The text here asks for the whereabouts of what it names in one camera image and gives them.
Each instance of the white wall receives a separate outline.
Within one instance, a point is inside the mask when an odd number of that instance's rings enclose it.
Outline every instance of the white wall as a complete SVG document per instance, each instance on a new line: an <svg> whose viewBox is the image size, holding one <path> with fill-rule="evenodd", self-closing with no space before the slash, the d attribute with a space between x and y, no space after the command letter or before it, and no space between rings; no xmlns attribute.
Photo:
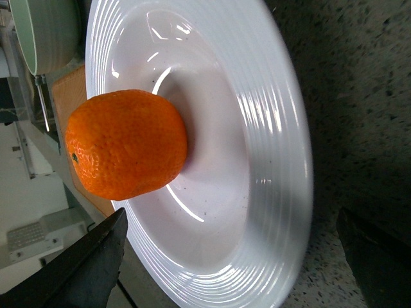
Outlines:
<svg viewBox="0 0 411 308"><path fill-rule="evenodd" d="M0 124L0 247L6 245L6 233L36 222L43 215L68 208L63 182L56 173L28 178L14 125ZM0 249L0 268L8 262Z"/></svg>

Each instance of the black object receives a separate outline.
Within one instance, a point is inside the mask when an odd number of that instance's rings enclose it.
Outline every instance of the black object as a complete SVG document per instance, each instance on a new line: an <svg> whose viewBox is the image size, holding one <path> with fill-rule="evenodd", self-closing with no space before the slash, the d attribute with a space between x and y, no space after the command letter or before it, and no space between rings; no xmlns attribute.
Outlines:
<svg viewBox="0 0 411 308"><path fill-rule="evenodd" d="M124 255L127 216L119 209L7 293L0 307L106 307Z"/></svg>
<svg viewBox="0 0 411 308"><path fill-rule="evenodd" d="M7 125L7 123L18 121L7 78L0 78L0 93L0 123Z"/></svg>
<svg viewBox="0 0 411 308"><path fill-rule="evenodd" d="M337 230L367 305L411 307L411 248L347 209Z"/></svg>

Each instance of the speckled countertop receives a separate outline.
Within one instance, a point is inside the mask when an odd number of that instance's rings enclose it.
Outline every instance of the speckled countertop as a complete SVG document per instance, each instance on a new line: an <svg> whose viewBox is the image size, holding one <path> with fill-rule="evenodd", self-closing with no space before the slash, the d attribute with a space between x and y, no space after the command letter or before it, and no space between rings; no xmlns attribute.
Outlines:
<svg viewBox="0 0 411 308"><path fill-rule="evenodd" d="M411 244L411 1L267 0L306 104L315 201L283 307L366 307L336 230L341 207Z"/></svg>

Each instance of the granite countertop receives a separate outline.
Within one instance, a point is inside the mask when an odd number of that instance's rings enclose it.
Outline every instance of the granite countertop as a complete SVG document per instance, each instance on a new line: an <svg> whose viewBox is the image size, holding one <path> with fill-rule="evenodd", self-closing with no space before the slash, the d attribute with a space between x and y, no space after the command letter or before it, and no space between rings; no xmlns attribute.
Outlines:
<svg viewBox="0 0 411 308"><path fill-rule="evenodd" d="M411 1L267 0L306 105L315 199L283 307L366 307L336 229L341 207L411 244Z"/></svg>

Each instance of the mandarin orange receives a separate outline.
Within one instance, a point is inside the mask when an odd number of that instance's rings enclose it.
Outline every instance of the mandarin orange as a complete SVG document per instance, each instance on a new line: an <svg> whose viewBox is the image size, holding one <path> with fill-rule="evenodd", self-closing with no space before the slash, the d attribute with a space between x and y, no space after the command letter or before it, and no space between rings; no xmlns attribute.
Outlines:
<svg viewBox="0 0 411 308"><path fill-rule="evenodd" d="M125 200L159 189L180 173L187 134L167 99L120 90L88 99L70 115L66 146L90 193Z"/></svg>

